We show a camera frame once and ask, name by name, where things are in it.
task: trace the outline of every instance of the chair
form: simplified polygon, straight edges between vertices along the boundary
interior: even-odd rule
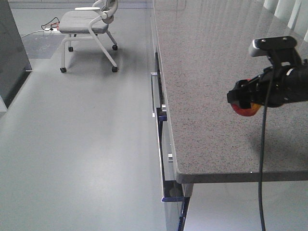
[[[98,0],[93,4],[92,7],[79,7],[75,8],[74,11],[69,11],[65,13],[59,24],[59,31],[67,36],[63,39],[61,43],[62,56],[61,56],[61,72],[66,72],[65,67],[65,44],[68,42],[68,51],[72,52],[73,47],[71,41],[77,40],[94,40],[99,47],[102,49],[103,53],[107,56],[109,61],[112,63],[112,71],[117,72],[118,68],[110,56],[106,48],[102,45],[98,38],[98,34],[106,33],[111,41],[113,42],[112,49],[117,50],[117,43],[108,31],[109,24],[114,20],[114,13],[118,7],[118,0],[106,0],[105,5],[100,8],[98,7],[102,4],[102,0]]]

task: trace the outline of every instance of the metal handle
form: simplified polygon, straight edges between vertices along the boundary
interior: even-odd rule
[[[153,78],[157,76],[157,72],[151,73],[151,90],[152,90],[152,117],[155,117],[155,106],[154,106],[154,89],[153,89]]]

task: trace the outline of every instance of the cable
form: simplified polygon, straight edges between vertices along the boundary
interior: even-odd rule
[[[266,231],[265,229],[265,221],[264,221],[264,213],[263,213],[263,202],[262,202],[262,178],[263,178],[263,160],[264,160],[264,148],[265,148],[265,126],[266,126],[266,116],[269,102],[269,95],[271,86],[273,84],[275,71],[273,71],[273,75],[269,81],[269,87],[266,93],[266,98],[264,102],[264,110],[263,110],[263,121],[262,121],[262,132],[261,132],[261,149],[260,149],[260,162],[259,162],[259,181],[258,181],[258,200],[259,200],[259,212],[260,212],[260,220],[262,231]]]
[[[55,20],[55,19],[57,19],[58,21],[57,21],[56,23],[52,23],[49,30],[46,30],[46,28],[43,28],[43,26],[47,26],[49,23],[51,23],[51,22],[52,22],[53,20]],[[58,18],[58,17],[54,17],[54,18],[53,18],[52,20],[50,20],[48,23],[46,23],[46,24],[44,24],[44,25],[41,25],[40,27],[42,28],[42,30],[50,31],[50,30],[52,30],[52,28],[53,28],[52,25],[58,24],[58,23],[60,23],[59,18]]]
[[[37,31],[31,32],[31,33],[29,33],[29,34],[23,35],[23,36],[21,36],[20,38],[23,38],[23,37],[26,37],[26,36],[28,36],[28,35],[32,35],[32,34],[34,34],[34,33],[41,32],[41,31],[44,31],[44,30],[37,30]]]

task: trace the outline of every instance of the gray speckled countertop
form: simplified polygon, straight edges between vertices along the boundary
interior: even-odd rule
[[[270,66],[252,39],[291,35],[302,59],[308,44],[256,0],[154,0],[154,13],[177,181],[257,181],[263,109],[237,115],[226,94]],[[269,108],[264,180],[308,180],[307,105]]]

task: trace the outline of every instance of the black cable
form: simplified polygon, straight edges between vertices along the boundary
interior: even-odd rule
[[[264,159],[264,148],[265,148],[265,126],[266,126],[266,115],[268,109],[269,95],[271,86],[273,84],[275,71],[273,71],[273,75],[269,81],[269,88],[266,93],[266,98],[264,102],[264,110],[263,110],[263,121],[262,121],[262,132],[261,132],[261,149],[260,149],[260,162],[259,162],[259,181],[258,181],[258,200],[259,200],[259,211],[260,211],[260,220],[262,231],[265,230],[265,221],[264,221],[264,213],[263,213],[263,202],[262,202],[262,178],[263,178],[263,159]]]
[[[48,25],[49,23],[51,23],[53,20],[55,20],[55,19],[57,19],[58,20],[58,22],[57,23],[59,23],[60,22],[60,20],[59,20],[59,18],[58,17],[54,17],[52,20],[50,20],[48,23],[46,23],[46,24],[44,24],[44,25],[41,25],[40,27],[42,28],[42,30],[45,30],[45,31],[50,31],[51,30],[51,28],[52,27],[50,27],[50,29],[49,30],[46,30],[46,29],[44,29],[43,28],[43,26],[46,26],[46,25]]]

